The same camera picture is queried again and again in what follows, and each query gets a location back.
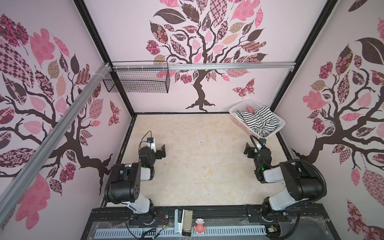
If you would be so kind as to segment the black white striped tank top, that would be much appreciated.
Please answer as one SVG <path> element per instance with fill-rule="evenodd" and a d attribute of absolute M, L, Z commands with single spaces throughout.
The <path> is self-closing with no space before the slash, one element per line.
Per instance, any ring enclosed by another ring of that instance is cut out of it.
<path fill-rule="evenodd" d="M 236 116 L 241 119 L 258 136 L 265 138 L 280 127 L 280 121 L 269 107 L 254 109 L 255 113 L 235 110 Z"/>

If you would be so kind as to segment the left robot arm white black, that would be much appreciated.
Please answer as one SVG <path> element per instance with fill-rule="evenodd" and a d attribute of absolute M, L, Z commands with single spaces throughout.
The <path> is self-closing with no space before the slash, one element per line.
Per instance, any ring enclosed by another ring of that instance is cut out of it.
<path fill-rule="evenodd" d="M 159 150 L 143 147 L 139 150 L 138 162 L 113 165 L 104 191 L 105 203 L 124 205 L 143 224 L 152 224 L 155 220 L 154 204 L 141 194 L 141 182 L 153 180 L 156 160 L 165 157 L 165 145 Z"/>

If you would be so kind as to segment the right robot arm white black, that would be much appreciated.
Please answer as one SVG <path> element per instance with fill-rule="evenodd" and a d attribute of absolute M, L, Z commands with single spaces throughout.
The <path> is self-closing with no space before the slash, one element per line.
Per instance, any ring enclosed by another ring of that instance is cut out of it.
<path fill-rule="evenodd" d="M 261 144 L 255 147 L 246 144 L 244 154 L 253 159 L 255 176 L 260 183 L 285 185 L 279 193 L 263 200 L 261 216 L 267 222 L 273 221 L 277 213 L 311 204 L 327 194 L 324 176 L 305 160 L 289 160 L 273 166 L 271 151 Z"/>

